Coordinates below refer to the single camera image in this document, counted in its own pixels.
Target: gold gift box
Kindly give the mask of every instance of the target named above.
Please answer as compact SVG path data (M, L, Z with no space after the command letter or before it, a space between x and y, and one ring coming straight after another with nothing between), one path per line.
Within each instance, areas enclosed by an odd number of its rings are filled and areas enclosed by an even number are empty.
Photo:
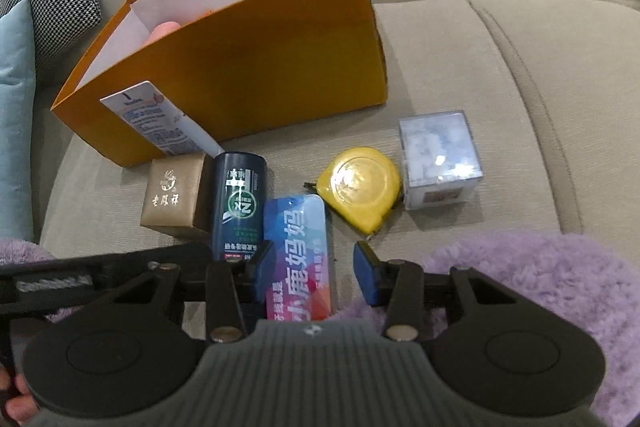
M140 226L174 237L208 237L211 162L212 158L204 152L153 160Z

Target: human hand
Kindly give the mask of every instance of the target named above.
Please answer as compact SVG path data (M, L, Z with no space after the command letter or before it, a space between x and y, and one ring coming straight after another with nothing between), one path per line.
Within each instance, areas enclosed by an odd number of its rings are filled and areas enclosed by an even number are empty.
M27 382L23 375L15 377L14 382L20 396L9 399L4 407L11 418L16 420L19 425L23 425L38 412L38 406L27 388ZM0 368L0 391L8 391L10 387L9 373L4 368Z

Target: black round pad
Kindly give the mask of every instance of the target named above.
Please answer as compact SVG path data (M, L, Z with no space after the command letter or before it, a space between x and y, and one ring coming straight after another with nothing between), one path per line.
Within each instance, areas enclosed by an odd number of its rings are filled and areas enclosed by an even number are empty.
M177 325L148 306L80 311L36 336L24 376L42 407L80 418L146 409L191 376L199 349Z
M473 308L433 341L430 359L458 394L521 417L590 403L605 370L589 335L533 303Z
M560 359L556 343L531 331L508 331L486 343L486 355L507 373L536 375L548 371Z

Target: purple fluffy blanket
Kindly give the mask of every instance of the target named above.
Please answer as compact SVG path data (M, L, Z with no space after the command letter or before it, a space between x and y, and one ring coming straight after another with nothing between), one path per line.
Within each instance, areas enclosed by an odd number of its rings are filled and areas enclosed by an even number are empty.
M53 256L44 248L18 239L0 239L0 266L5 264L51 261Z
M448 273L472 266L587 331L607 359L592 410L610 427L627 425L640 411L640 278L636 270L581 235L489 233L438 248L422 266ZM366 317L382 329L383 312L354 300L335 318ZM446 327L434 313L426 334Z

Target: colorful box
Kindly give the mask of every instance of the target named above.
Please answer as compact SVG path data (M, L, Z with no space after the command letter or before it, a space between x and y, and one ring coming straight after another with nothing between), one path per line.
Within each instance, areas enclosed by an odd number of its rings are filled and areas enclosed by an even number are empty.
M276 248L267 316L276 321L320 321L331 314L324 202L319 196L267 201L264 238Z

